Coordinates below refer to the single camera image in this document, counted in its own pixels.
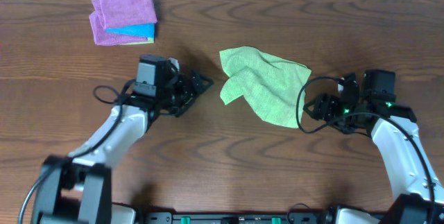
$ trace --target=folded purple cloth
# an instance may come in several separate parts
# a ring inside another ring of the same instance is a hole
[[[117,33],[107,33],[105,29],[100,24],[99,15],[97,11],[94,11],[89,16],[89,21],[91,22],[92,32],[94,34],[94,42],[101,46],[112,46],[118,44],[127,44],[131,42],[145,42],[146,37],[138,37],[132,35],[124,35]]]
[[[105,29],[157,23],[153,0],[99,0],[99,2]]]

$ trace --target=wooden table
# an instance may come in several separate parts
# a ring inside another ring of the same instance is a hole
[[[96,85],[120,88],[139,56],[200,69],[215,86],[179,119],[162,117],[113,174],[113,200],[178,212],[285,212],[294,203],[387,210],[378,149],[333,129],[314,135],[261,121],[240,98],[219,98],[219,51],[254,46],[319,75],[396,72],[398,101],[418,117],[444,179],[444,0],[155,0],[155,44],[96,46],[90,0],[0,0],[0,222],[12,223],[40,164],[103,123]],[[307,100],[336,85],[319,82]],[[307,128],[321,124],[304,116]]]

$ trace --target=crumpled green towel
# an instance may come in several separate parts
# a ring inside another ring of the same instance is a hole
[[[296,100],[311,70],[303,64],[243,46],[219,52],[223,71],[230,77],[223,85],[221,98],[227,105],[244,96],[263,121],[297,128]],[[305,92],[301,95],[302,117]]]

